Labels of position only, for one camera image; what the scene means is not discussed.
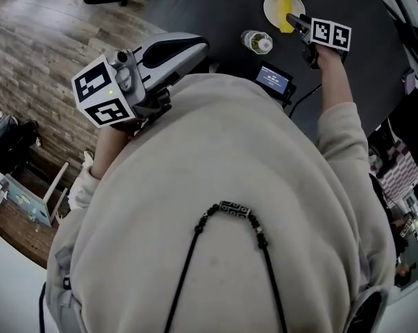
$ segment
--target dark tabletop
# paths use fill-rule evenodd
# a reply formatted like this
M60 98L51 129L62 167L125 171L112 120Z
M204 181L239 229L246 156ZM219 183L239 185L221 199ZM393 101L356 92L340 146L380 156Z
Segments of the dark tabletop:
M263 12L264 0L151 0L144 18L169 32L191 32L210 43L210 56L223 71L254 79L261 60L294 77L295 102L320 84L319 71L310 70L301 57L298 33L282 34ZM403 97L402 75L409 64L394 24L381 0L302 0L310 17L329 19L352 28L351 51L345 62L353 97L367 135L389 115ZM256 55L242 46L245 30L268 33L274 48ZM321 113L321 93L306 99L292 117L300 129L315 138Z

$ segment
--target bottle cap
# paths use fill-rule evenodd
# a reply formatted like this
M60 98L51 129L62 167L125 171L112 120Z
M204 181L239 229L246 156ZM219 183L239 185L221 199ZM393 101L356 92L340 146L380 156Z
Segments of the bottle cap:
M258 48L260 48L264 52L269 52L272 49L272 41L263 38L260 41L258 41Z

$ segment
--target black necklace cord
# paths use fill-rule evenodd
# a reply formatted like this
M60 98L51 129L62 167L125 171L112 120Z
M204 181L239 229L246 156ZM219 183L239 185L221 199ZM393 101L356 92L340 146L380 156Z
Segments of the black necklace cord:
M183 283L186 278L187 270L189 269L190 260L192 258L192 254L194 253L195 244L197 243L197 239L201 233L203 233L204 226L208 219L217 211L223 211L231 216L241 217L244 219L248 219L251 222L252 228L256 231L257 240L258 240L258 247L263 250L263 254L265 256L266 267L269 274L269 279L271 280L272 291L274 292L274 298L276 301L278 317L280 318L281 328L283 333L287 333L286 329L286 322L285 322L285 315L283 314L283 307L280 300L280 293L278 292L277 281L274 276L274 270L272 269L271 258L267 251L267 241L265 238L265 234L263 233L263 229L258 222L256 216L251 213L251 210L248 207L238 205L237 203L230 203L227 201L222 201L219 205L213 205L201 218L198 225L195 226L195 234L194 238L189 247L189 251L187 252L186 261L184 263L183 270L181 271L180 280L178 281L178 286L175 291L174 300L172 301L172 306L169 312L169 316L167 317L165 333L169 333L172 320L174 319L174 314L176 311L176 306L178 304L178 299L180 298L181 289L183 288Z

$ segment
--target plastic bottle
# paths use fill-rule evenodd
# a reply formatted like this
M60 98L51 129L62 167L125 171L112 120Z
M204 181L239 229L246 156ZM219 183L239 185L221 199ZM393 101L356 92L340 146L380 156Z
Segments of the plastic bottle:
M244 46L257 54L267 54L272 49L272 38L265 32L247 30L241 39Z

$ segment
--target wooden floor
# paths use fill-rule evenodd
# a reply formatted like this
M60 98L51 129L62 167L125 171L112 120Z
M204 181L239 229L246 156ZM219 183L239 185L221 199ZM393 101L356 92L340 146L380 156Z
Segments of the wooden floor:
M134 48L160 30L140 19L145 0L86 5L83 0L0 0L0 110L36 120L39 155L71 166L94 150L96 128L75 108L71 78L107 50Z

